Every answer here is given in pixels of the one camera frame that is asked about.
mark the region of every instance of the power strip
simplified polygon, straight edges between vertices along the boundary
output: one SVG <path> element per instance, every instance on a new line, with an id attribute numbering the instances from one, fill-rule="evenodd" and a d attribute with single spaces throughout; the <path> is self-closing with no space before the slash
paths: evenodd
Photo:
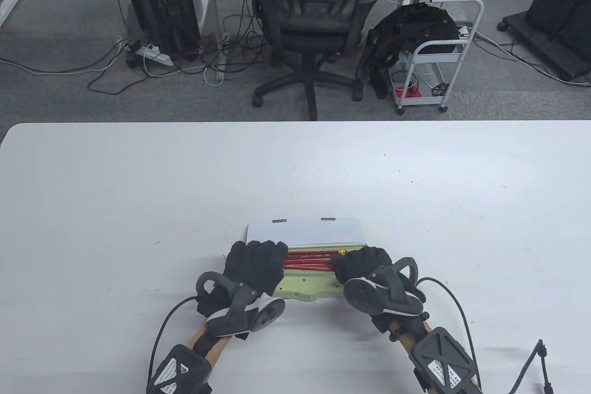
<path id="1" fill-rule="evenodd" d="M 146 46 L 142 46 L 137 51 L 135 51 L 135 54 L 137 54 L 141 57 L 145 56 L 147 60 L 154 60 L 154 61 L 157 61 L 158 63 L 162 63 L 163 65 L 174 66 L 174 63 L 170 59 L 169 55 L 162 54 L 162 52 L 160 52 L 160 48 L 158 46 L 153 46 L 153 45 L 150 45 L 150 46 L 151 46 L 150 48 L 147 48 Z"/>

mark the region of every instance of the black glove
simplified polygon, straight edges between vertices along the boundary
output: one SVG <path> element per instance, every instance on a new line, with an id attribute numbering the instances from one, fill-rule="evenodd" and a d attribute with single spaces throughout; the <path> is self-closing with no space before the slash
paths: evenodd
<path id="1" fill-rule="evenodd" d="M 283 279 L 283 267 L 287 258 L 287 245 L 275 244 L 270 240 L 261 242 L 235 242 L 226 258 L 224 276 L 234 282 L 243 282 L 259 293 L 273 295 Z M 197 311 L 209 317 L 231 304 L 228 291 L 220 286 L 213 288 L 209 295 L 199 300 Z"/>
<path id="2" fill-rule="evenodd" d="M 345 284 L 347 280 L 368 277 L 373 271 L 380 266 L 388 267 L 392 265 L 392 259 L 388 253 L 382 248 L 370 248 L 363 246 L 357 251 L 348 252 L 346 255 L 335 255 L 332 259 L 334 267 L 334 275 L 336 279 Z M 404 285 L 406 291 L 413 293 L 423 303 L 425 296 L 421 291 L 416 289 L 410 280 L 402 273 L 399 273 L 400 280 Z M 381 332 L 388 331 L 393 320 L 394 314 L 384 313 L 371 316 L 372 323 Z"/>
<path id="3" fill-rule="evenodd" d="M 357 251 L 351 251 L 346 255 L 335 254 L 332 258 L 334 276 L 345 284 L 347 280 L 367 277 L 381 265 L 392 265 L 392 259 L 382 248 L 370 248 L 363 246 Z"/>

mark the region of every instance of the office chair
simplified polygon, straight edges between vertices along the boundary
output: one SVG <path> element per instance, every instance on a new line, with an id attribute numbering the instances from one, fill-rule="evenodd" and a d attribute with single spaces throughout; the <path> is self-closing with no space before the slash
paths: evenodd
<path id="1" fill-rule="evenodd" d="M 285 62 L 294 73 L 255 89 L 253 106 L 263 105 L 263 96 L 284 86 L 303 83 L 310 120 L 318 119 L 314 84 L 333 84 L 353 90 L 353 100 L 363 100 L 363 83 L 357 79 L 320 71 L 335 54 L 348 54 L 360 42 L 365 18 L 377 0 L 253 0 L 266 41 L 272 46 L 271 64 Z M 302 55 L 293 65 L 284 51 Z"/>

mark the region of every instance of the white table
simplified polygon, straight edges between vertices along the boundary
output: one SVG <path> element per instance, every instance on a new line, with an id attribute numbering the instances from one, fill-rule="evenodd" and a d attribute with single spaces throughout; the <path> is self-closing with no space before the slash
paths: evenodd
<path id="1" fill-rule="evenodd" d="M 199 274 L 221 269 L 250 219 L 307 215 L 358 217 L 369 244 L 449 282 L 486 393 L 508 392 L 540 337 L 555 392 L 584 392 L 589 140 L 588 121 L 16 126 L 0 149 L 2 392 L 144 392 L 158 327 Z M 466 343 L 431 285 L 430 324 Z M 198 328 L 193 309 L 157 362 Z M 211 385 L 420 394 L 411 369 L 343 299 L 290 301 L 230 343 Z M 536 360 L 519 393 L 541 381 Z"/>

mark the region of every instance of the chair base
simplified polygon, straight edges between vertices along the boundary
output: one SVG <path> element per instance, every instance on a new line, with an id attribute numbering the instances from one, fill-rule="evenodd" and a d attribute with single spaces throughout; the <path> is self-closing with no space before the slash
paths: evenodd
<path id="1" fill-rule="evenodd" d="M 277 59 L 277 55 L 273 55 L 273 57 L 275 57 L 272 58 L 273 61 Z M 326 60 L 327 57 L 323 56 L 318 62 L 316 62 L 316 54 L 302 54 L 302 64 L 299 67 L 292 67 L 295 73 L 290 73 L 284 77 L 277 78 L 255 89 L 253 106 L 260 108 L 263 105 L 262 97 L 265 94 L 297 83 L 302 83 L 304 88 L 306 88 L 308 113 L 311 121 L 318 120 L 316 94 L 314 92 L 315 83 L 333 84 L 350 88 L 353 90 L 353 101 L 363 100 L 363 83 L 361 81 L 343 77 L 342 75 L 337 75 L 335 73 L 320 71 L 320 67 Z"/>

